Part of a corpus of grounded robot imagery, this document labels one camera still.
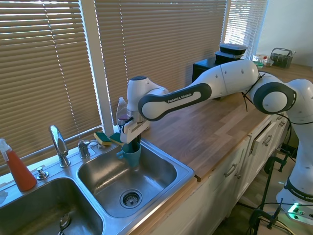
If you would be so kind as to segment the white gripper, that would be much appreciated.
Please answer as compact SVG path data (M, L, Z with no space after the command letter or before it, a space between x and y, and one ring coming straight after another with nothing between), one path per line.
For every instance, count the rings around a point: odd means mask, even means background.
M136 152L140 148L141 133L150 126L148 120L138 123L133 117L129 118L121 128L120 140L129 143L129 151Z

